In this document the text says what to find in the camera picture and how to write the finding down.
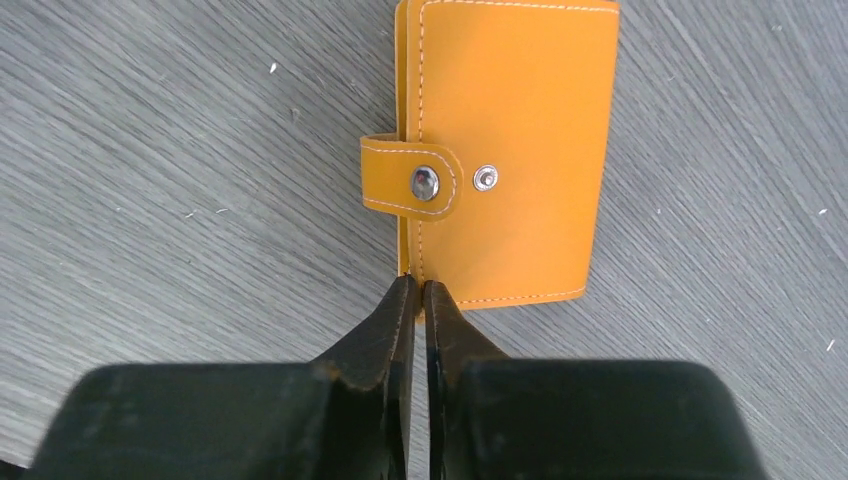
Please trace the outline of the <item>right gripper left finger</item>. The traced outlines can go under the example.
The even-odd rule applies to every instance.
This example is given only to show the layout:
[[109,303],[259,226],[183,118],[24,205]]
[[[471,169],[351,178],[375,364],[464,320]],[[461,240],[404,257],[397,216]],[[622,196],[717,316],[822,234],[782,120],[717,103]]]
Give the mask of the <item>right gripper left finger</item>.
[[61,405],[28,479],[402,479],[419,286],[315,359],[121,364]]

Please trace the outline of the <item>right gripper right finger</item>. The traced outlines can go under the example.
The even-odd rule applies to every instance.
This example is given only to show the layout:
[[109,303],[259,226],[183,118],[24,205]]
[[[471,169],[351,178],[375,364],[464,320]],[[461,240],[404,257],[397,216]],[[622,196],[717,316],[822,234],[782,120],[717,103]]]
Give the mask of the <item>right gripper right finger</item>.
[[423,288],[434,479],[763,479],[730,390],[677,360],[512,358]]

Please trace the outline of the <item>orange leather card holder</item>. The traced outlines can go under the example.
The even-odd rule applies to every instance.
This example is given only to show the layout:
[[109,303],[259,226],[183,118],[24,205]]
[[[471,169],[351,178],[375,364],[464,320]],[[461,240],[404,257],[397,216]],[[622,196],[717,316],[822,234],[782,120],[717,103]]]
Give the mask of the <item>orange leather card holder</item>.
[[397,127],[361,139],[397,262],[463,310],[587,285],[617,58],[616,1],[402,1]]

